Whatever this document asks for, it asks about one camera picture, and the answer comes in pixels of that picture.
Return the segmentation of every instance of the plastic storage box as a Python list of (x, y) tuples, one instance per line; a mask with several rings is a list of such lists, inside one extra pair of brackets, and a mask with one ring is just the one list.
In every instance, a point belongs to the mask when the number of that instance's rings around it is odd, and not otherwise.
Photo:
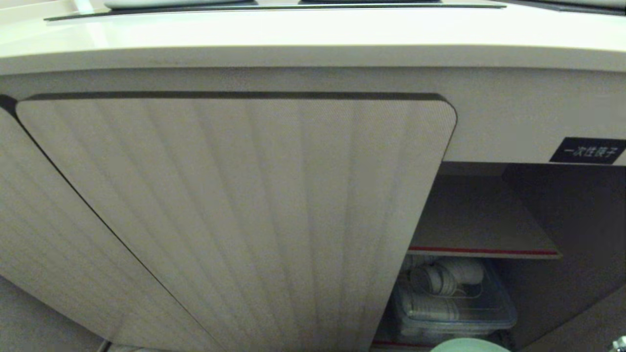
[(485, 275), (480, 284), (462, 285), (452, 296), (429, 294), (399, 276), (392, 295), (398, 341), (438, 344), (452, 338), (484, 338), (510, 329), (517, 312), (489, 261), (481, 261)]

